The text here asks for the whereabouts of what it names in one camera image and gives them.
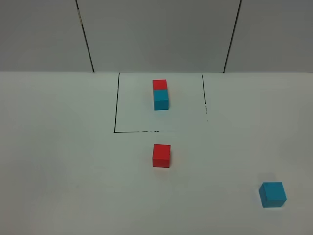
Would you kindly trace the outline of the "blue template block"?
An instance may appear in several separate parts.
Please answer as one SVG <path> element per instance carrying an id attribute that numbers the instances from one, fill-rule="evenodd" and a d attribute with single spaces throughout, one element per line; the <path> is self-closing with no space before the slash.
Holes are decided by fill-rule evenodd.
<path id="1" fill-rule="evenodd" d="M 154 110 L 169 109 L 169 94 L 168 90 L 153 90 Z"/>

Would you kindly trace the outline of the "red template block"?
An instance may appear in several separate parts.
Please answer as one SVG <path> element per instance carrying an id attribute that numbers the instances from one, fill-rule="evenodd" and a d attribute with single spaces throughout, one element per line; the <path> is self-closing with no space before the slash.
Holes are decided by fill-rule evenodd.
<path id="1" fill-rule="evenodd" d="M 167 90 L 167 80 L 163 79 L 163 80 L 153 80 L 152 81 L 153 84 L 153 90 Z"/>

